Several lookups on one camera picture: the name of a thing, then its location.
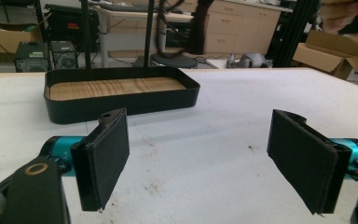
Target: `black tray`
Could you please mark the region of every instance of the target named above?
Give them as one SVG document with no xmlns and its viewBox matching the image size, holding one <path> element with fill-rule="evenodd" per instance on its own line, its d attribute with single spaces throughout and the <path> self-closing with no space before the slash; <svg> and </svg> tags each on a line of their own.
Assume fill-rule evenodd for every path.
<svg viewBox="0 0 358 224">
<path fill-rule="evenodd" d="M 156 84 L 153 82 L 155 79 L 176 83 L 180 88 L 167 88 L 166 82 Z M 148 88 L 149 81 L 154 83 L 156 90 L 142 90 Z M 116 82 L 125 83 L 126 87 L 130 85 L 130 88 L 123 88 Z M 87 87 L 74 93 L 71 91 L 74 89 L 72 86 L 66 88 L 65 85 Z M 130 93 L 103 93 L 127 91 L 132 87 L 140 90 Z M 181 70 L 167 66 L 62 69 L 46 73 L 44 98 L 50 120 L 68 124 L 95 120 L 102 113 L 118 108 L 127 108 L 128 115 L 135 115 L 191 107 L 196 104 L 199 91 L 199 83 Z M 103 94 L 85 96 L 95 92 Z M 81 94 L 84 96 L 76 99 L 71 97 L 71 94 L 76 97 Z"/>
</svg>

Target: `white table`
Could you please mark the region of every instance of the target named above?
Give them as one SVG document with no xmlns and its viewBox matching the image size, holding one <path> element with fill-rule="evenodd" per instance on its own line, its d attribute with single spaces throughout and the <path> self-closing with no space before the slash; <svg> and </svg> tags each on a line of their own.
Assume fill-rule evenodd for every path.
<svg viewBox="0 0 358 224">
<path fill-rule="evenodd" d="M 272 109 L 297 113 L 327 137 L 358 138 L 358 86 L 309 69 L 185 70 L 194 107 L 129 116 L 131 154 L 103 213 L 79 223 L 349 223 L 358 183 L 345 180 L 333 215 L 312 216 L 267 154 Z M 97 121 L 48 120 L 43 74 L 0 74 L 0 181 L 53 135 L 87 135 Z"/>
<path fill-rule="evenodd" d="M 143 12 L 121 12 L 121 11 L 109 11 L 100 7 L 94 8 L 100 18 L 100 41 L 101 41 L 101 60 L 102 67 L 107 67 L 109 50 L 132 50 L 132 49 L 144 49 L 145 48 L 145 34 L 113 34 L 108 33 L 109 18 L 115 17 L 123 20 L 146 20 L 147 13 Z M 157 13 L 153 13 L 153 19 L 157 17 Z M 193 18 L 192 16 L 183 14 L 169 13 L 165 15 L 167 21 L 173 22 L 189 22 Z M 166 25 L 161 23 L 160 31 L 166 30 Z M 154 34 L 152 34 L 150 47 L 155 49 Z M 165 49 L 165 32 L 160 34 L 161 48 Z"/>
</svg>

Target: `person's arm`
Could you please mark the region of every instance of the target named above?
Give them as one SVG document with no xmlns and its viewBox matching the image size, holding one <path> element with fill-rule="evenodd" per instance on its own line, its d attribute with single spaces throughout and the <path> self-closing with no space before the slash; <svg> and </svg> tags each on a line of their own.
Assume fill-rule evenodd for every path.
<svg viewBox="0 0 358 224">
<path fill-rule="evenodd" d="M 321 0 L 323 6 L 320 16 L 325 32 L 336 34 L 358 16 L 358 1 L 354 0 Z M 358 42 L 358 34 L 348 35 Z"/>
</svg>

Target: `black rectangular tray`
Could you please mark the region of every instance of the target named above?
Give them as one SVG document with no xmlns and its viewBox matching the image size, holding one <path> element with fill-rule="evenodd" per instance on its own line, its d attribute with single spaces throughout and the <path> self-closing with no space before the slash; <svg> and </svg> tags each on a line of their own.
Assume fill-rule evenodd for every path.
<svg viewBox="0 0 358 224">
<path fill-rule="evenodd" d="M 127 80 L 151 80 L 167 78 L 182 86 L 182 89 L 164 91 L 143 91 L 103 96 L 90 96 L 78 99 L 52 99 L 54 85 L 89 84 Z M 106 89 L 120 88 L 117 84 L 106 84 Z M 200 84 L 188 77 L 180 69 L 161 67 L 123 67 L 96 69 L 61 69 L 49 71 L 45 75 L 44 98 L 48 116 L 54 123 L 68 124 L 96 120 L 102 113 L 127 108 L 128 115 L 157 112 L 194 106 L 200 91 Z"/>
</svg>

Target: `wooden tray bottom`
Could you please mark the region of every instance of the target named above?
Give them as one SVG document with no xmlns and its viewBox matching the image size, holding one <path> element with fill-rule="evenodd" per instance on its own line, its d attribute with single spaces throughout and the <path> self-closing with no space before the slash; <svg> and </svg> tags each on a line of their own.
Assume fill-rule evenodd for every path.
<svg viewBox="0 0 358 224">
<path fill-rule="evenodd" d="M 171 77 L 63 82 L 50 87 L 50 100 L 66 101 L 151 91 L 178 91 L 186 88 Z"/>
</svg>

